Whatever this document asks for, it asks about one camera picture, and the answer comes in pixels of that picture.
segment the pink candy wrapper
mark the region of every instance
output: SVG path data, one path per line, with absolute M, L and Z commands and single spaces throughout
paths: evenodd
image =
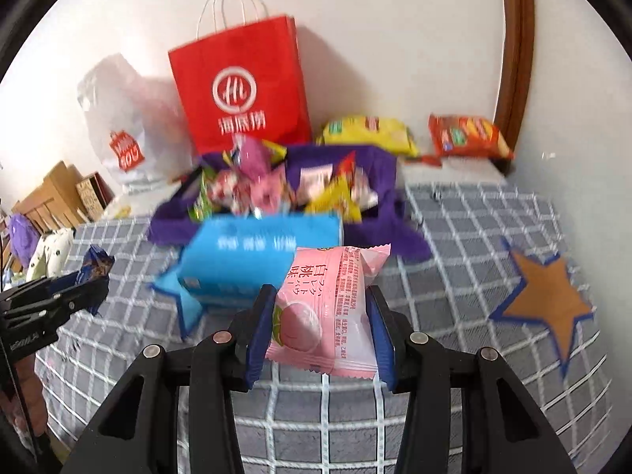
M 325 192 L 327 185 L 331 182 L 333 170 L 333 164 L 301 169 L 301 179 L 296 190 L 296 204 L 307 205 Z M 368 210 L 378 204 L 377 193 L 371 189 L 369 177 L 361 167 L 355 167 L 353 180 L 349 186 L 352 188 L 352 200 L 360 210 Z
M 390 253 L 391 245 L 297 248 L 277 294 L 266 357 L 315 372 L 372 378 L 377 365 L 365 288 Z
M 250 186 L 252 214 L 261 219 L 266 215 L 288 213 L 293 206 L 292 190 L 285 179 L 285 165 Z
M 230 169 L 217 173 L 208 187 L 207 196 L 211 202 L 230 209 L 235 215 L 250 213 L 250 181 L 239 178 Z
M 270 172 L 272 152 L 261 141 L 244 134 L 235 134 L 233 141 L 235 149 L 231 156 L 241 173 L 257 182 Z

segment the brown star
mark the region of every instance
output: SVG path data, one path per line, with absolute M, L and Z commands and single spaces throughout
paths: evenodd
M 502 316 L 540 321 L 546 325 L 557 342 L 560 360 L 565 366 L 570 359 L 575 324 L 592 316 L 592 307 L 571 285 L 562 257 L 554 257 L 543 265 L 515 250 L 511 250 L 510 255 L 526 286 L 504 309 Z

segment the yellow snack bag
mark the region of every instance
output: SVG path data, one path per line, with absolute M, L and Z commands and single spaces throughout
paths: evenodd
M 318 143 L 371 144 L 392 154 L 419 154 L 406 125 L 397 119 L 384 117 L 353 115 L 330 121 Z
M 325 191 L 305 207 L 305 213 L 335 211 L 343 222 L 362 222 L 359 206 L 352 200 L 352 192 L 344 176 L 333 180 Z
M 285 146 L 281 146 L 280 144 L 273 143 L 271 141 L 266 141 L 265 139 L 261 139 L 261 143 L 272 153 L 270 163 L 273 166 L 284 161 L 285 157 L 288 156 L 288 149 Z

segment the star pattern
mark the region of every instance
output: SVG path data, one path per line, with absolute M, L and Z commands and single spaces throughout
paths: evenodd
M 540 263 L 538 259 L 512 248 L 509 243 L 506 246 L 521 280 L 489 318 L 546 326 L 554 341 L 562 376 L 566 376 L 576 324 L 593 317 L 592 307 L 571 285 L 566 261 L 560 254 Z

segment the white plastic bag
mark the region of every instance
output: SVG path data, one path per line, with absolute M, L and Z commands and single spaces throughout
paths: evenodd
M 193 168 L 174 85 L 141 77 L 117 54 L 86 74 L 77 98 L 95 153 L 125 193 L 163 186 Z

